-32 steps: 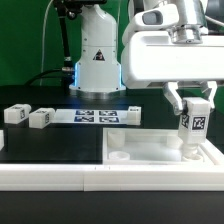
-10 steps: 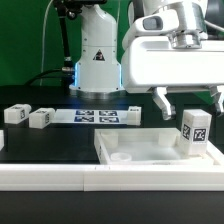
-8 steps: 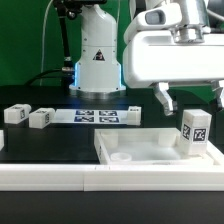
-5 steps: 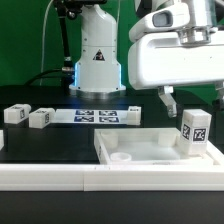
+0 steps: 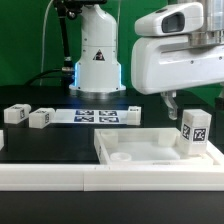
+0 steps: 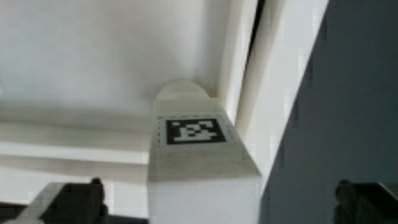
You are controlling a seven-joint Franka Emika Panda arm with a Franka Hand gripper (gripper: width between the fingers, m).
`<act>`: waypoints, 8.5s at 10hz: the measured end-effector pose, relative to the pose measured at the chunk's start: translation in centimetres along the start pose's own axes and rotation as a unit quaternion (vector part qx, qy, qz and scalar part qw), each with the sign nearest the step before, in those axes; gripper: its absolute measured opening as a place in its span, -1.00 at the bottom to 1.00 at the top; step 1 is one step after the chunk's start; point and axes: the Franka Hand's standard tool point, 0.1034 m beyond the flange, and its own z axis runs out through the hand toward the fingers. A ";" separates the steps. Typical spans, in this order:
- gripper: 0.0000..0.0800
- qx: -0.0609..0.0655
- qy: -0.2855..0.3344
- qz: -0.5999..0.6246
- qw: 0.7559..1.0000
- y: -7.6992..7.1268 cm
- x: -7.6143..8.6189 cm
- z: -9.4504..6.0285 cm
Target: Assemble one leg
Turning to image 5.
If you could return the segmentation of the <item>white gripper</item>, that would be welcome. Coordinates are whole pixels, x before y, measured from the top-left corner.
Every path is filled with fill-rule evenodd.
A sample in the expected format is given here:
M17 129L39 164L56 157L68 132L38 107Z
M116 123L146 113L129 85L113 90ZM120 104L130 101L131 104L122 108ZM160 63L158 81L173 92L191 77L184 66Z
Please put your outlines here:
M193 48L188 36L140 38L132 50L131 82L142 94L161 93L176 120L174 90L224 82L224 45Z

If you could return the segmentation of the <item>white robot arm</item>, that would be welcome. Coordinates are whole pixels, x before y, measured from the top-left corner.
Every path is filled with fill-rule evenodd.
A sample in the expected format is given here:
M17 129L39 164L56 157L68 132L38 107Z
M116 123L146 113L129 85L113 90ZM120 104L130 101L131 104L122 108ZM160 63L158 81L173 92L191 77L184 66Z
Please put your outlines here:
M82 8L82 54L70 92L105 98L123 91L117 61L116 21L99 5ZM131 83L159 93L171 119L180 89L224 83L224 0L177 0L135 22Z

